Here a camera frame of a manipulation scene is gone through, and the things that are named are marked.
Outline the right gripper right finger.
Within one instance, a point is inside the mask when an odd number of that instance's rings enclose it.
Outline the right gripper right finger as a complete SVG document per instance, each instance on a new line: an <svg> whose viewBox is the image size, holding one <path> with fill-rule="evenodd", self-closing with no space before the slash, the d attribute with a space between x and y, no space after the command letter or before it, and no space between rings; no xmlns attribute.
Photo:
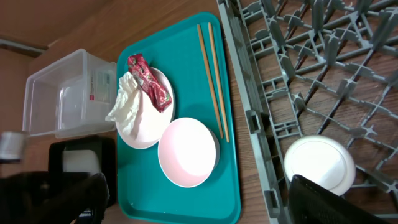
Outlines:
<svg viewBox="0 0 398 224"><path fill-rule="evenodd" d="M289 213L299 224L378 224L385 223L320 185L294 175L289 188Z"/></svg>

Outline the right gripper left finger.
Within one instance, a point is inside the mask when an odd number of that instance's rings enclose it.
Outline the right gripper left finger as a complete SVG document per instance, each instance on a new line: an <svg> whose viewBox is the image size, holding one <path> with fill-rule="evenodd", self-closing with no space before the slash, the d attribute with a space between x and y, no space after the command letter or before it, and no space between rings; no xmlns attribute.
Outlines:
<svg viewBox="0 0 398 224"><path fill-rule="evenodd" d="M101 223L108 200L102 173L23 172L1 179L1 223Z"/></svg>

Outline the white cup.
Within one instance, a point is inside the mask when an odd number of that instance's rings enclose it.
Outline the white cup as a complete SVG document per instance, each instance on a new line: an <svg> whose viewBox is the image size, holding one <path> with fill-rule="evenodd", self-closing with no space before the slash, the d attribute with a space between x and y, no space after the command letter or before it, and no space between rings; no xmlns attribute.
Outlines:
<svg viewBox="0 0 398 224"><path fill-rule="evenodd" d="M293 142L285 153L284 171L289 181L301 175L338 196L350 189L356 177L356 166L348 150L321 135Z"/></svg>

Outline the white tissue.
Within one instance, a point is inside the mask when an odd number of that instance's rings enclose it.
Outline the white tissue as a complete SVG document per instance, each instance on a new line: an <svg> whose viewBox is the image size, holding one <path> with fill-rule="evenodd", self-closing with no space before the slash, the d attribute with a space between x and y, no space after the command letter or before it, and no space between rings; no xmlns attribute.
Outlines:
<svg viewBox="0 0 398 224"><path fill-rule="evenodd" d="M119 90L115 104L106 121L119 124L119 130L124 135L131 134L140 107L141 91L134 75L126 72L119 79Z"/></svg>

